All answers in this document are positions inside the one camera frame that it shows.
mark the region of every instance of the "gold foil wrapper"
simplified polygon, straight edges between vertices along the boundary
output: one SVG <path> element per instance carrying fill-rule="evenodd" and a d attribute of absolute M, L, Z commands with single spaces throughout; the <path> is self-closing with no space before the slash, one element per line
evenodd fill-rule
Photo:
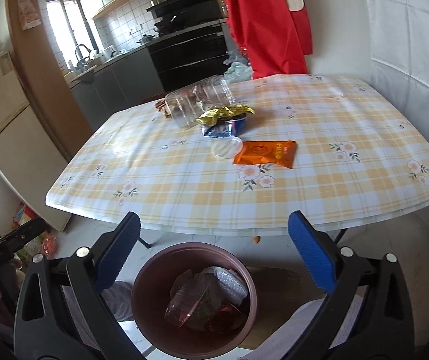
<path fill-rule="evenodd" d="M 199 124 L 204 124 L 206 126 L 214 126 L 218 119 L 222 117 L 233 117 L 244 114 L 245 112 L 250 112 L 254 114 L 254 110 L 247 105 L 237 104 L 230 105 L 225 107 L 213 108 L 209 111 L 206 111 L 202 114 L 197 120 Z"/>

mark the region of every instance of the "brown trash bin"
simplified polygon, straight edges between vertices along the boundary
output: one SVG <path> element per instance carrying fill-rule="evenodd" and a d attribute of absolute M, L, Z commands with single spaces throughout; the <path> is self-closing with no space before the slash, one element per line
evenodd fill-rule
<path fill-rule="evenodd" d="M 249 290 L 247 321 L 230 334 L 177 328 L 164 318 L 175 279 L 187 269 L 198 273 L 210 266 L 233 269 Z M 133 285 L 131 305 L 139 331 L 152 345 L 177 358 L 201 360 L 221 356 L 246 338 L 256 318 L 257 296 L 250 273 L 235 256 L 211 244 L 187 242 L 160 251 L 144 264 Z"/>

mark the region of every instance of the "blue wrapper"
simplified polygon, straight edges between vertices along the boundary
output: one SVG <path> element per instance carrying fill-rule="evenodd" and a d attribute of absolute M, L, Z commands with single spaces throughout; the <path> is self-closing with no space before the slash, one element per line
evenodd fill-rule
<path fill-rule="evenodd" d="M 241 114 L 230 119 L 218 119 L 214 126 L 201 125 L 201 133 L 211 138 L 238 137 L 245 125 L 246 114 Z"/>

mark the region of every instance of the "blue gripper pad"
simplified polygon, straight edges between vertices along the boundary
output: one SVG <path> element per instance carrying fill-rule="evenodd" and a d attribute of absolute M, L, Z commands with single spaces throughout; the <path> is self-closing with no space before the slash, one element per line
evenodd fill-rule
<path fill-rule="evenodd" d="M 332 293 L 336 286 L 335 262 L 317 239 L 316 230 L 301 211 L 288 218 L 288 234 L 298 249 L 316 286 Z"/>
<path fill-rule="evenodd" d="M 113 231 L 112 239 L 105 246 L 103 254 L 95 265 L 95 287 L 98 293 L 113 285 L 134 244 L 139 239 L 140 232 L 140 217 L 134 212 L 128 212 Z"/>

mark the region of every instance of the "checkered tablecloth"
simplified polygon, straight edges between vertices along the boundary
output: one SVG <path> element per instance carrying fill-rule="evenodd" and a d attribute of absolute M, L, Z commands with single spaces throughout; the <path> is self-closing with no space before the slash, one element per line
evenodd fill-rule
<path fill-rule="evenodd" d="M 46 204 L 143 228 L 276 235 L 301 210 L 318 230 L 378 222 L 429 205 L 429 144 L 359 79 L 271 76 L 231 87 L 252 106 L 243 140 L 295 140 L 294 168 L 233 165 L 216 138 L 180 130 L 154 103 L 112 115 L 66 167 Z"/>

